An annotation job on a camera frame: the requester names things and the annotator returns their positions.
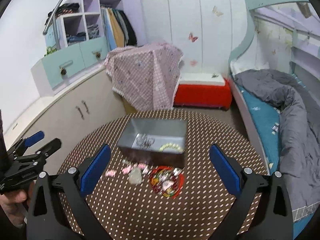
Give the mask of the pink hair clip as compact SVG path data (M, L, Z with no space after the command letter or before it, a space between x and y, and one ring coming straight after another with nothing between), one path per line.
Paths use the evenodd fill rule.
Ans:
M149 167L148 165L146 164L143 164L143 163L139 163L139 164L129 164L127 167L123 168L121 170L121 172L123 174L129 174L131 171L133 171L135 168L137 168L142 175L144 174L149 174L150 170L149 170ZM117 171L116 170L107 170L105 173L104 173L104 176L105 177L115 177L117 174Z

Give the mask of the translucent jade pendant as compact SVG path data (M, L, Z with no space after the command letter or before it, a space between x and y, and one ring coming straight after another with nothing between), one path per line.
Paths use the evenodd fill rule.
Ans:
M142 172L140 168L134 167L129 173L129 183L132 185L139 185L142 183Z

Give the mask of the dark metal tin box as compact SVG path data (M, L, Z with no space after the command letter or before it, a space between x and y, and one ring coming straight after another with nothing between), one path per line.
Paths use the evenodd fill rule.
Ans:
M150 148L135 145L138 133L155 138ZM180 119L131 118L125 126L117 147L123 156L134 163L151 166L184 168L187 121Z

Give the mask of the grey quilt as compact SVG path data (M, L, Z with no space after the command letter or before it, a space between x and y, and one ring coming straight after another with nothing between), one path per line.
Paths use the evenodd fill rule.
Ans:
M235 82L280 108L279 170L289 193L293 220L319 207L319 105L296 79L274 69L246 70Z

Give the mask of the teal bed sheet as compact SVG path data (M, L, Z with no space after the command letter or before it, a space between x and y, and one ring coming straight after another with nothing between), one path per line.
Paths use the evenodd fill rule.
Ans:
M244 97L253 124L259 134L269 171L273 173L278 170L279 155L281 152L281 138L279 133L280 110L261 101L243 87L237 87Z

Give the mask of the red storage ottoman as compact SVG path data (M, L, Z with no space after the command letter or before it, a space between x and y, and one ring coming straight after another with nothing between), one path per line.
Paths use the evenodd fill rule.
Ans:
M229 82L221 74L181 74L174 98L174 106L228 110L231 103L232 92Z

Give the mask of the curved metal lamp pole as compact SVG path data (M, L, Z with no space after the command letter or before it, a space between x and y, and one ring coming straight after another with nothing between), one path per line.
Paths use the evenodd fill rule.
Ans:
M55 40L55 48L57 50L60 50L60 40L58 37L58 31L57 31L57 23L56 23L56 12L58 10L58 8L60 7L60 5L62 4L63 0L59 0L56 4L56 6L54 7L54 9L52 10L52 14L50 15L50 17L48 18L48 22L44 28L44 31L42 32L43 36L46 36L48 34L48 30L50 28L50 26L52 26L53 28L53 37Z

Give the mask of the silver chain jewelry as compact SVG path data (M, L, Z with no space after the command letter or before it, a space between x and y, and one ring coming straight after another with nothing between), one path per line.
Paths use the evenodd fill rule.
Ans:
M155 138L145 133L138 133L135 138L135 145L139 148L150 148L155 143Z

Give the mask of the lilac open shelf wardrobe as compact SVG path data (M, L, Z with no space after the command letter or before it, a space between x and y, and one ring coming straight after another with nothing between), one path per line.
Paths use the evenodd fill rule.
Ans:
M99 35L104 36L103 20L100 7L123 10L136 33L137 44L146 44L141 0L63 0L56 12L56 23L60 47L68 46L66 35L88 32L89 25L99 26ZM53 28L44 36L47 47L55 47Z

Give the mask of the teal bunk bed frame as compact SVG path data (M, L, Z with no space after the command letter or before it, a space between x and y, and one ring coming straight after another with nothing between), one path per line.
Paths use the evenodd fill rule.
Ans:
M247 30L229 57L229 84L249 142L271 173L259 134L234 77L274 69L292 75L319 101L319 4L308 0L245 0Z

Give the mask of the white wardrobe doors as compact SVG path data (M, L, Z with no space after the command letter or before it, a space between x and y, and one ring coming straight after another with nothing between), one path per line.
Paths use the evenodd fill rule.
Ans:
M228 75L228 59L246 33L245 0L141 0L148 42L183 52L184 73Z

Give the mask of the teal drawer unit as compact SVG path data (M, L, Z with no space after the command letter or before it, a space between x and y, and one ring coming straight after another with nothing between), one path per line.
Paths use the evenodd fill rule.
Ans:
M31 73L41 97L54 96L101 66L108 53L106 37L63 48L40 59Z

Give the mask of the hanging clothes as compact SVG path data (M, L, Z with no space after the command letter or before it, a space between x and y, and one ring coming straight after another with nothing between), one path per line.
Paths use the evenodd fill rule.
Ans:
M136 33L123 10L101 6L100 11L109 51L137 46Z

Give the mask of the pink checkered cloth cover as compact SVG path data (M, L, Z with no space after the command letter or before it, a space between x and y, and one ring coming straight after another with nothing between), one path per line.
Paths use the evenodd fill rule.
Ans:
M183 52L169 43L118 47L104 61L112 90L135 110L171 109Z

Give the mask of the brown polka dot tablecloth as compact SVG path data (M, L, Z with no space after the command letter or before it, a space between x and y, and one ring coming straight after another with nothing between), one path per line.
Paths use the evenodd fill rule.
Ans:
M266 174L260 155L248 140L231 126L198 112L148 111L139 118L187 121L184 168L151 166L142 183L129 183L121 170L129 164L117 142L131 119L119 118L96 129L82 139L65 159L59 172L78 166L102 145L108 144L112 157L86 200L113 239L208 239L230 210L235 197L224 187L209 158L209 148L218 144L226 155L242 167Z

